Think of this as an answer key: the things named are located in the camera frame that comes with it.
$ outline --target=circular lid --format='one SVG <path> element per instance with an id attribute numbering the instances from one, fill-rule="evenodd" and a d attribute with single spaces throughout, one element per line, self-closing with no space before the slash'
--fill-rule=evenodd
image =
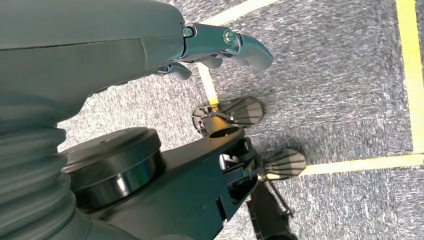
<path id="1" fill-rule="evenodd" d="M 126 172 L 159 151 L 161 141 L 154 129 L 133 127 L 78 144 L 62 152 L 63 168 L 71 176 L 73 191 Z"/>

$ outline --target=screw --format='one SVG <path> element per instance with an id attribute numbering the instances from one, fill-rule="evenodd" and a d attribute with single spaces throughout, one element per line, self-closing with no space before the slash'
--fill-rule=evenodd
<path id="1" fill-rule="evenodd" d="M 191 29 L 190 27 L 185 27 L 182 30 L 182 35 L 186 38 L 193 36 L 193 29 Z"/>
<path id="2" fill-rule="evenodd" d="M 225 30 L 224 31 L 224 42 L 228 45 L 232 45 L 234 43 L 234 32 L 230 31 L 230 30 Z"/>

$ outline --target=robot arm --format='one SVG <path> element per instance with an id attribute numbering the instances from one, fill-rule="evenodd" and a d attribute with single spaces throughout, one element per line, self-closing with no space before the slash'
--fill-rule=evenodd
<path id="1" fill-rule="evenodd" d="M 125 206 L 126 211 L 138 209 L 138 213 L 151 213 L 150 217 L 155 218 L 155 208 L 137 208 L 137 204 L 159 207 L 153 200 L 168 196 L 163 190 L 175 194 L 172 190 L 188 183 L 190 174 L 203 173 L 217 176 L 219 181 L 204 178 L 202 183 L 214 190 L 203 191 L 196 204 L 207 200 L 206 208 L 231 208 L 199 211 L 197 215 L 192 212 L 180 231 L 202 236 L 198 227 L 205 227 L 206 221 L 198 219 L 211 218 L 205 214 L 213 213 L 213 224 L 208 226 L 211 233 L 204 235 L 212 236 L 222 228 L 223 216 L 231 217 L 255 187 L 257 179 L 251 164 L 246 169 L 228 169 L 225 174 L 219 166 L 220 154 L 244 144 L 244 131 L 237 129 L 164 153 L 167 159 L 194 151 L 168 165 L 167 174 L 145 194 L 132 197 L 132 201 L 124 199 L 127 204 L 113 210 L 109 207 L 92 212 L 90 217 L 75 208 L 71 179 L 61 173 L 68 157 L 58 153 L 57 146 L 66 133 L 56 128 L 57 123 L 76 115 L 87 97 L 109 86 L 150 74 L 175 73 L 186 79 L 190 73 L 178 62 L 202 62 L 215 68 L 222 58 L 231 58 L 242 65 L 266 69 L 272 56 L 254 38 L 226 27 L 185 25 L 177 9 L 152 0 L 2 0 L 0 34 L 0 239 L 135 240 L 133 235 L 154 236 L 158 233 L 155 229 L 139 233 L 136 222 L 123 227 L 134 231 L 130 235 L 97 217 L 115 225 L 125 223 L 123 219 L 137 219 L 134 214 L 126 218 L 125 211 L 118 211 Z M 201 148 L 199 144 L 209 147 Z M 202 159 L 208 161 L 199 164 Z M 90 177 L 116 174 L 105 171 Z M 178 180 L 166 184 L 166 179 Z M 234 186 L 241 179 L 248 179 L 245 188 L 229 191 L 228 184 Z M 183 197 L 176 196 L 178 203 L 184 202 Z M 168 222 L 176 224 L 175 219 Z M 167 229 L 171 233 L 176 228 Z"/>

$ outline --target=yellow tape line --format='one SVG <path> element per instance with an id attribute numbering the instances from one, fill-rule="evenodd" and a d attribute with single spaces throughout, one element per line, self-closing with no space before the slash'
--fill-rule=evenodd
<path id="1" fill-rule="evenodd" d="M 423 165 L 424 154 L 387 156 L 370 159 L 339 161 L 332 163 L 308 165 L 299 176 L 317 174 L 347 173 L 353 171 L 413 167 Z M 274 174 L 266 175 L 270 179 L 278 179 Z"/>
<path id="2" fill-rule="evenodd" d="M 424 83 L 415 0 L 396 0 L 414 153 L 424 153 Z"/>

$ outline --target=black cable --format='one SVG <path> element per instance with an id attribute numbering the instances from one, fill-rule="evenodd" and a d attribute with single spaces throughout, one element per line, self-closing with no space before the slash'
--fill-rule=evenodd
<path id="1" fill-rule="evenodd" d="M 278 200 L 281 202 L 282 206 L 285 208 L 285 213 L 287 215 L 289 215 L 290 217 L 293 217 L 292 210 L 290 209 L 289 205 L 287 205 L 286 201 L 284 201 L 281 194 L 277 191 L 277 188 L 274 185 L 274 183 L 269 179 L 267 181 L 268 181 L 269 185 L 271 186 L 272 190 L 274 191 L 275 195 L 277 196 Z"/>

